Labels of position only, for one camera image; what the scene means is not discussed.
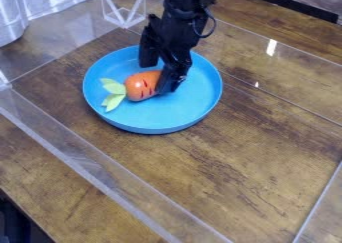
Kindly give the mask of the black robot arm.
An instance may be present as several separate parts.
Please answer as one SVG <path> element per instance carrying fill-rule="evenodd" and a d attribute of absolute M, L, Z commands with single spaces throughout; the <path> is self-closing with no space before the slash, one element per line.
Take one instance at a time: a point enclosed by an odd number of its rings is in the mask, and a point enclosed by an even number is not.
<path fill-rule="evenodd" d="M 140 66 L 153 67 L 162 59 L 165 66 L 158 79 L 158 94 L 174 92 L 186 80 L 193 66 L 192 49 L 208 38 L 217 21 L 209 6 L 217 0 L 164 0 L 164 15 L 149 15 L 140 46 Z"/>

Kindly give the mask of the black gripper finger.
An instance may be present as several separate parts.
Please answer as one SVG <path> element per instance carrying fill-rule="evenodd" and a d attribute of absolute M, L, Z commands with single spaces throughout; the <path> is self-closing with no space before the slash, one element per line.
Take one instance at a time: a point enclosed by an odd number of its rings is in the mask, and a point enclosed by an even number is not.
<path fill-rule="evenodd" d="M 188 78 L 190 68 L 192 66 L 185 64 L 168 63 L 164 66 L 156 88 L 158 94 L 166 94 L 178 89 L 180 85 Z"/>
<path fill-rule="evenodd" d="M 154 67 L 158 64 L 160 51 L 153 29 L 146 27 L 142 33 L 140 44 L 140 66 Z"/>

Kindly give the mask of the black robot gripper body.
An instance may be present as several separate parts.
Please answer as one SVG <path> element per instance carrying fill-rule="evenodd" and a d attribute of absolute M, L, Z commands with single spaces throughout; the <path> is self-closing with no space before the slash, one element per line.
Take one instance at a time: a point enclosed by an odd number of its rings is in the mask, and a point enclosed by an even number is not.
<path fill-rule="evenodd" d="M 190 50 L 197 46 L 200 39 L 210 34 L 202 34 L 209 14 L 206 8 L 185 11 L 166 7 L 162 17 L 149 15 L 149 25 L 154 32 L 160 58 L 165 64 L 193 65 Z"/>

